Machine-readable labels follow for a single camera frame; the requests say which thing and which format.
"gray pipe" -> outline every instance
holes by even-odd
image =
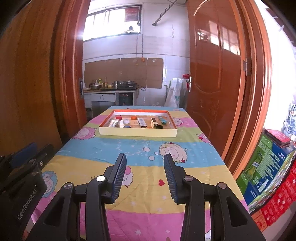
[[[152,24],[152,26],[156,26],[156,24],[158,23],[158,21],[163,17],[163,15],[177,2],[178,0],[174,0],[172,1],[172,3],[165,9],[164,12],[162,12],[159,16],[159,18],[155,21],[154,24]]]

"ribbed rubber pad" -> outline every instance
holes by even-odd
[[[167,177],[168,186],[170,189],[170,195],[172,196],[172,199],[174,199],[174,201],[176,203],[177,202],[177,183],[176,183],[175,177],[173,175],[173,170],[172,170],[167,158],[164,158],[163,165],[165,168],[165,175]]]
[[[113,193],[111,195],[111,199],[113,202],[115,202],[115,200],[119,197],[119,192],[120,192],[125,171],[126,171],[126,158],[124,158],[121,161],[115,180],[113,182]]]

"colorful striped tablecloth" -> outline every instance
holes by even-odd
[[[175,138],[102,136],[98,127],[112,109],[168,110],[178,127]],[[47,190],[33,221],[40,216],[66,182],[88,183],[115,163],[119,153],[127,157],[119,198],[106,205],[112,241],[180,240],[185,205],[171,198],[163,168],[170,153],[188,175],[203,183],[225,182],[247,207],[243,196],[221,157],[182,108],[114,106],[87,123],[46,165],[43,178]],[[206,203],[205,239],[210,238],[210,210]],[[85,237],[85,204],[81,205],[81,236]]]

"metal bolt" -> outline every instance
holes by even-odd
[[[104,181],[106,178],[104,177],[104,176],[98,176],[97,178],[96,178],[96,180],[98,181],[98,182],[102,182],[102,181]]]
[[[219,183],[218,186],[222,189],[227,188],[227,185],[225,183]]]
[[[72,187],[72,183],[66,183],[64,185],[64,188],[66,188],[66,189],[70,189],[71,187]]]
[[[185,179],[187,182],[191,182],[191,181],[193,181],[193,176],[187,175],[186,177],[184,177],[184,179]]]

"blue stripe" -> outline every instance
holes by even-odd
[[[101,161],[114,164],[119,153],[127,156],[127,165],[130,166],[163,166],[163,156],[160,155],[160,146],[165,141],[129,140],[91,138],[85,140],[71,139],[57,155],[72,156],[81,159]],[[216,150],[204,142],[175,142],[170,147],[171,153],[187,155],[182,167],[211,167],[224,165]]]
[[[132,110],[170,110],[170,111],[185,111],[183,108],[175,108],[175,107],[163,107],[163,106],[138,106],[138,105],[124,105],[124,106],[111,106],[110,110],[124,110],[124,109],[132,109]]]

